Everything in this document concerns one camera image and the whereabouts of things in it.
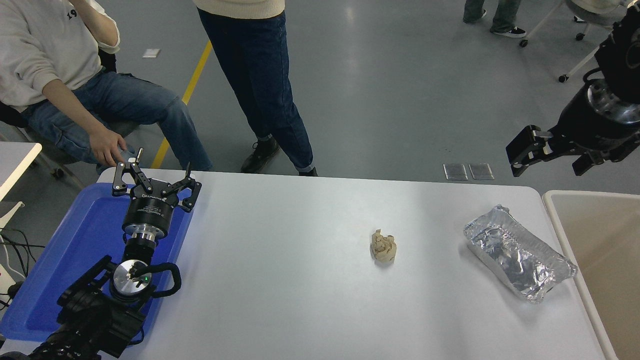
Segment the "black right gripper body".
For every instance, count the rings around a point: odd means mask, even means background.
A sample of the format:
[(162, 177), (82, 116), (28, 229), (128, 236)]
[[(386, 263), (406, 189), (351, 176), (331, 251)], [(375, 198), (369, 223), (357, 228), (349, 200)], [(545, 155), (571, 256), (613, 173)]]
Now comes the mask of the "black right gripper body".
[(581, 89), (562, 110), (555, 134), (622, 161), (639, 146), (639, 105), (605, 89)]

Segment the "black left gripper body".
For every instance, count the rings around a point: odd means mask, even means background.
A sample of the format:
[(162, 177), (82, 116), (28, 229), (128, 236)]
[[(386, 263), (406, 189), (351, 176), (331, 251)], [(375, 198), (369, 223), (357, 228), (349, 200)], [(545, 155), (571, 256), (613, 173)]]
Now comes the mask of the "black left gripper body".
[(147, 187), (137, 184), (130, 189), (130, 205), (123, 221), (126, 234), (142, 232), (144, 227), (152, 234), (167, 234), (173, 219), (173, 211), (178, 205), (176, 193), (170, 193), (170, 183), (151, 180), (151, 193)]

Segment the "seated person's right hand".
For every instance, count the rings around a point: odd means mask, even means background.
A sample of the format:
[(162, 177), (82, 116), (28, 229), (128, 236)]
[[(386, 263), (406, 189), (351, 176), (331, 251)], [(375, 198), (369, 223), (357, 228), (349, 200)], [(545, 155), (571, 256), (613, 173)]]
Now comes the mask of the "seated person's right hand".
[(125, 139), (101, 123), (87, 130), (89, 145), (95, 159), (102, 166), (116, 167), (125, 162), (122, 152), (127, 150)]

